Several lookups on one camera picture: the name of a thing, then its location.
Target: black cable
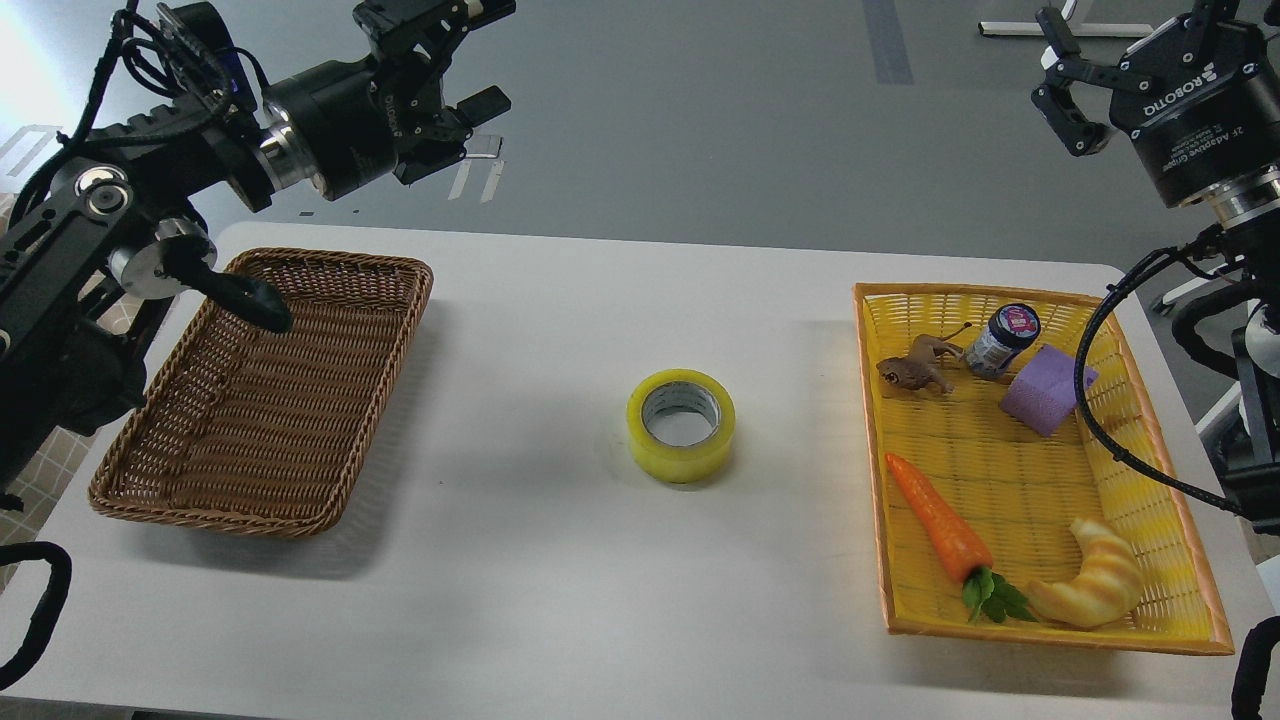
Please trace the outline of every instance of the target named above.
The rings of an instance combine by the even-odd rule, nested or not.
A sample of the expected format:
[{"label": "black cable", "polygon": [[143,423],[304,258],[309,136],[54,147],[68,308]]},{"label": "black cable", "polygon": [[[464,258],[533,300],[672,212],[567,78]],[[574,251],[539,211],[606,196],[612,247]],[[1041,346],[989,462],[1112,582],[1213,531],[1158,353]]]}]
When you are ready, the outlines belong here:
[{"label": "black cable", "polygon": [[[142,55],[142,50],[155,53],[156,56],[160,58],[160,63],[164,67],[157,68],[156,65],[152,65],[151,61]],[[177,97],[182,94],[178,78],[174,77],[173,69],[169,65],[168,54],[157,42],[142,37],[131,37],[124,41],[124,46],[120,49],[120,59],[124,61],[124,69],[127,69],[129,76],[132,76],[133,79],[142,87],[169,99]]]},{"label": "black cable", "polygon": [[127,40],[127,31],[123,29],[124,19],[129,14],[137,13],[140,1],[141,0],[127,0],[124,9],[116,10],[116,13],[111,17],[111,37],[106,41],[106,49],[102,51],[102,56],[99,58],[97,65],[93,68],[93,79],[90,83],[88,100],[84,102],[84,110],[81,113],[79,123],[77,123],[76,131],[72,136],[63,142],[63,146],[54,152],[49,160],[45,160],[23,184],[22,191],[14,200],[13,210],[10,211],[10,225],[27,215],[27,213],[29,213],[36,205],[44,202],[45,197],[49,195],[49,187],[52,184],[58,170],[60,170],[68,160],[79,152],[81,145],[93,128],[93,120],[97,118],[97,111],[102,106],[102,99],[106,95],[106,85],[110,82],[111,72],[115,69],[115,64],[119,60],[120,47]]},{"label": "black cable", "polygon": [[97,111],[102,105],[102,99],[106,95],[106,86],[110,82],[111,73],[114,72],[116,63],[120,60],[123,47],[129,40],[133,40],[133,31],[141,29],[148,35],[152,42],[155,42],[159,47],[163,47],[164,45],[164,35],[150,20],[137,13],[140,1],[141,0],[127,0],[125,6],[116,10],[111,17],[111,37],[108,40],[106,49],[102,51],[102,56],[95,67],[93,81],[90,85],[88,101],[81,114],[76,132],[70,137],[59,136],[59,141],[63,143],[63,147],[60,147],[49,160],[42,163],[23,184],[22,191],[14,201],[14,208],[10,211],[10,224],[17,223],[32,209],[35,209],[36,205],[44,202],[45,197],[49,196],[49,188],[52,186],[52,181],[58,176],[58,172],[61,170],[61,168],[72,158],[93,150],[137,147],[172,142],[193,132],[204,131],[209,126],[216,123],[219,118],[230,108],[230,76],[227,74],[227,70],[221,67],[221,63],[219,63],[216,58],[205,54],[201,60],[204,60],[206,65],[212,68],[218,74],[220,88],[216,92],[219,92],[220,96],[210,109],[209,115],[202,120],[177,131],[87,140],[88,133],[92,131],[93,120],[97,118]]},{"label": "black cable", "polygon": [[1219,275],[1215,275],[1212,273],[1207,273],[1207,272],[1202,270],[1199,268],[1199,265],[1197,265],[1196,263],[1193,263],[1192,259],[1188,258],[1188,256],[1185,256],[1185,255],[1179,256],[1178,261],[1181,263],[1184,268],[1187,268],[1188,273],[1196,275],[1197,278],[1199,278],[1202,281],[1216,281],[1219,278]]},{"label": "black cable", "polygon": [[1225,282],[1229,282],[1229,283],[1239,282],[1239,281],[1231,279],[1231,278],[1229,278],[1226,275],[1229,273],[1234,273],[1235,270],[1239,270],[1243,266],[1244,266],[1244,256],[1242,255],[1242,256],[1239,256],[1239,258],[1236,258],[1236,259],[1234,259],[1234,260],[1231,260],[1229,263],[1224,263],[1221,265],[1221,268],[1216,273],[1213,273],[1213,279],[1225,281]]},{"label": "black cable", "polygon": [[266,72],[262,70],[262,64],[257,61],[257,58],[252,53],[244,50],[243,47],[232,47],[232,53],[243,55],[251,65],[253,65],[253,77],[257,78],[257,94],[261,95],[268,87],[271,87],[271,81],[266,79]]},{"label": "black cable", "polygon": [[51,542],[27,542],[0,547],[0,565],[44,560],[49,562],[49,584],[40,597],[36,611],[27,626],[27,635],[18,652],[0,666],[0,691],[17,683],[45,653],[49,641],[54,637],[58,616],[67,603],[67,592],[72,584],[72,559],[67,551]]},{"label": "black cable", "polygon": [[1233,380],[1240,379],[1235,369],[1235,356],[1210,347],[1196,332],[1196,325],[1248,300],[1262,300],[1265,304],[1276,305],[1280,302],[1280,292],[1270,283],[1248,279],[1219,288],[1204,297],[1197,297],[1183,306],[1174,318],[1171,329],[1174,340],[1192,360]]},{"label": "black cable", "polygon": [[1176,249],[1162,249],[1156,250],[1143,258],[1133,269],[1130,269],[1124,278],[1115,286],[1110,288],[1107,296],[1102,299],[1098,307],[1089,316],[1088,323],[1084,327],[1084,333],[1080,336],[1080,345],[1075,351],[1075,368],[1073,372],[1073,384],[1075,389],[1075,401],[1080,409],[1080,418],[1084,420],[1085,427],[1089,432],[1098,439],[1098,442],[1106,447],[1112,459],[1124,462],[1129,468],[1142,473],[1143,475],[1169,486],[1176,491],[1180,491],[1201,502],[1212,505],[1220,510],[1226,510],[1235,515],[1244,516],[1244,510],[1235,502],[1225,497],[1216,496],[1208,491],[1201,489],[1196,486],[1190,486],[1175,478],[1166,475],[1156,468],[1143,462],[1140,459],[1134,456],[1128,448],[1116,442],[1110,433],[1102,427],[1102,424],[1093,415],[1089,409],[1088,398],[1084,395],[1084,369],[1087,366],[1087,357],[1089,348],[1093,345],[1093,338],[1097,337],[1098,332],[1102,329],[1103,323],[1106,323],[1107,316],[1140,284],[1146,283],[1158,273],[1164,272],[1170,265],[1179,263],[1180,258],[1188,256],[1196,249],[1194,243],[1188,245],[1183,250]]},{"label": "black cable", "polygon": [[1233,720],[1261,720],[1262,696],[1267,689],[1267,671],[1271,669],[1271,650],[1280,642],[1280,618],[1258,623],[1244,637],[1240,662],[1235,669],[1231,687]]}]

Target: bread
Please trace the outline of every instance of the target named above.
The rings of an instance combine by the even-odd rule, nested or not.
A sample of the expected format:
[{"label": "bread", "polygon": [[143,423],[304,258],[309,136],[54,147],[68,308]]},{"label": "bread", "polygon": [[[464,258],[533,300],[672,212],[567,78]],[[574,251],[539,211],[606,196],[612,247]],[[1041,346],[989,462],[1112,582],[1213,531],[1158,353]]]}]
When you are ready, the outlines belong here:
[{"label": "bread", "polygon": [[1027,583],[1036,612],[1078,628],[1096,628],[1124,618],[1142,594],[1142,569],[1133,548],[1097,520],[1076,518],[1071,534],[1080,544],[1080,573],[1068,583]]}]

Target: yellow basket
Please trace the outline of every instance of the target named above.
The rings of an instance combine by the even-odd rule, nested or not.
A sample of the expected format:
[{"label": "yellow basket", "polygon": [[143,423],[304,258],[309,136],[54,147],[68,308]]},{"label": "yellow basket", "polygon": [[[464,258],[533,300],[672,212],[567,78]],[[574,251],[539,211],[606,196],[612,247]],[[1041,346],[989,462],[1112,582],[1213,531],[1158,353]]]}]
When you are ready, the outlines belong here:
[{"label": "yellow basket", "polygon": [[[863,396],[867,409],[879,550],[881,597],[890,633],[913,633],[1142,650],[1183,655],[1231,655],[1231,634],[1217,585],[1181,493],[1111,459],[1071,415],[1051,438],[1006,415],[997,404],[1007,387],[943,360],[956,388],[905,391],[886,383],[876,364],[906,354],[922,333],[966,345],[1001,305],[1025,302],[1041,319],[1036,345],[1019,355],[1010,377],[1043,345],[1070,355],[1098,299],[1036,290],[960,284],[854,287]],[[1133,355],[1108,319],[1089,351],[1098,379],[1089,407],[1121,445],[1165,473],[1172,471]],[[1092,630],[1052,621],[986,618],[970,624],[960,587],[942,570],[924,528],[888,482],[883,454],[920,468],[938,492],[987,542],[996,571],[1014,585],[1069,580],[1080,552],[1069,525],[1076,516],[1105,519],[1133,544],[1142,566],[1142,600],[1125,618]]]}]

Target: purple sponge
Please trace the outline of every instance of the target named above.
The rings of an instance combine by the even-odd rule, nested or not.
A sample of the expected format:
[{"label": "purple sponge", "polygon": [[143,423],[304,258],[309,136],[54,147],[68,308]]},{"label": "purple sponge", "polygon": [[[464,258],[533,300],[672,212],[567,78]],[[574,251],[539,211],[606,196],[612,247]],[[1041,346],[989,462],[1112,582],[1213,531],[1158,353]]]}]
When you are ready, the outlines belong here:
[{"label": "purple sponge", "polygon": [[[1075,409],[1075,389],[1071,370],[1075,359],[1061,350],[1046,345],[1009,386],[1000,401],[1000,409],[1030,425],[1037,433],[1050,437],[1062,420]],[[1084,369],[1084,388],[1088,389],[1098,372]]]}]

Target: yellow tape roll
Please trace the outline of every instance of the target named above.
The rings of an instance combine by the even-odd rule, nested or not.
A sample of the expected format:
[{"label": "yellow tape roll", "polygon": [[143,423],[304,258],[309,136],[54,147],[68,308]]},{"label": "yellow tape roll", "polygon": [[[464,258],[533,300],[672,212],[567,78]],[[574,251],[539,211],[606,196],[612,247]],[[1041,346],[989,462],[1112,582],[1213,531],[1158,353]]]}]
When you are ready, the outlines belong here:
[{"label": "yellow tape roll", "polygon": [[[667,445],[650,430],[654,419],[671,413],[696,413],[712,432],[694,445]],[[627,401],[627,430],[636,465],[667,483],[692,483],[724,464],[733,441],[733,401],[709,375],[696,370],[663,370],[645,378]]]}]

